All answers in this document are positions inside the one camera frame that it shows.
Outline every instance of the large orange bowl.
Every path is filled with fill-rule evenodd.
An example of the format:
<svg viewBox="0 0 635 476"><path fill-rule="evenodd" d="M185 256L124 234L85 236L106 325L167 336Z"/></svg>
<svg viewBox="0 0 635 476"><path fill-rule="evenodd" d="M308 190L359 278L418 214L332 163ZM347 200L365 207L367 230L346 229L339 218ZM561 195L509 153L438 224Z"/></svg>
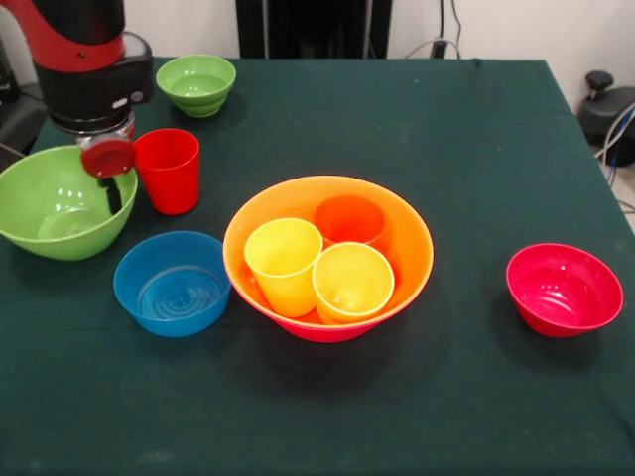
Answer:
<svg viewBox="0 0 635 476"><path fill-rule="evenodd" d="M249 235L263 223L283 217L311 223L318 206L341 194L357 195L378 204L386 217L386 258L395 274L395 290L381 314L342 325L320 323L316 311L297 318L274 312L267 304L244 258ZM238 293L254 308L268 315L294 335L314 342L340 342L367 332L410 304L424 288L433 267L434 247L430 231L417 211L403 198L379 185L348 177L304 177L283 181L245 203L234 215L223 242L227 275Z"/></svg>

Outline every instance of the green bowl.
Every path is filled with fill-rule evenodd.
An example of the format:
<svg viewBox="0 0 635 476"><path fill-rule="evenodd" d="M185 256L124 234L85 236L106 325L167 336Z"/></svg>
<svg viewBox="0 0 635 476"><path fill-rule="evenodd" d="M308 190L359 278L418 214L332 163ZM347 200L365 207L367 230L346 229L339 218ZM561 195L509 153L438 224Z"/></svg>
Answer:
<svg viewBox="0 0 635 476"><path fill-rule="evenodd" d="M233 64L212 55L172 59L157 71L157 84L161 90L191 117L216 114L235 79Z"/></svg>
<svg viewBox="0 0 635 476"><path fill-rule="evenodd" d="M121 232L137 192L137 174L118 176L122 208L110 213L105 188L85 172L79 147L26 157L0 174L0 234L36 255L83 260Z"/></svg>

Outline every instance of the dark green cloth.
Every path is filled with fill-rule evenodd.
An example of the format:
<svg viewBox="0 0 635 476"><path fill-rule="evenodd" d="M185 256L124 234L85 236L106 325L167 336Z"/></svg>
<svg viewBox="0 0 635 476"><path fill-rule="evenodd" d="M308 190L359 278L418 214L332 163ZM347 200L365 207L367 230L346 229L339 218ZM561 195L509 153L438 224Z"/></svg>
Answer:
<svg viewBox="0 0 635 476"><path fill-rule="evenodd" d="M193 212L161 216L140 190L122 235L79 263L0 243L0 473L633 474L635 239L547 65L235 65L217 117L160 91L136 109L138 133L200 139ZM37 148L68 142L48 124ZM233 296L213 327L171 340L118 305L113 272L142 239L222 238L256 192L315 174L383 184L427 221L433 273L398 316L314 344ZM613 268L614 323L568 340L523 323L505 266L541 241Z"/></svg>

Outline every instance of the plastic cup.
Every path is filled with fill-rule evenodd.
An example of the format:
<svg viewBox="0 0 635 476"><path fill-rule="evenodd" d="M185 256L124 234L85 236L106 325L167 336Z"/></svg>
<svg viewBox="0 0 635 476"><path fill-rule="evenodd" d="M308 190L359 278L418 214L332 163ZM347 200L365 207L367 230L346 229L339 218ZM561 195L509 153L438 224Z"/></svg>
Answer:
<svg viewBox="0 0 635 476"><path fill-rule="evenodd" d="M199 195L198 139L181 129L158 129L135 142L137 171L157 211L179 215L192 210Z"/></svg>
<svg viewBox="0 0 635 476"><path fill-rule="evenodd" d="M311 276L321 247L318 229L300 218L270 221L247 239L245 261L280 315L300 317L316 307Z"/></svg>
<svg viewBox="0 0 635 476"><path fill-rule="evenodd" d="M395 277L374 248L339 243L317 259L313 284L319 318L325 324L343 324L377 315L393 294Z"/></svg>
<svg viewBox="0 0 635 476"><path fill-rule="evenodd" d="M329 198L317 208L315 221L324 248L344 242L363 243L380 251L386 248L386 218L381 208L367 198Z"/></svg>

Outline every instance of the blue bowl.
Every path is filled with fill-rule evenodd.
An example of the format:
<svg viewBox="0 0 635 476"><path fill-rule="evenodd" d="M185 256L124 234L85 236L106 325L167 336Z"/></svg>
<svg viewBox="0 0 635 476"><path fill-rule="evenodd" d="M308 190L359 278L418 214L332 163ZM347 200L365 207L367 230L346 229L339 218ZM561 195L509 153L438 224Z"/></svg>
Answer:
<svg viewBox="0 0 635 476"><path fill-rule="evenodd" d="M163 337L195 334L215 323L230 289L222 243L192 231L142 241L114 277L119 303L144 329Z"/></svg>

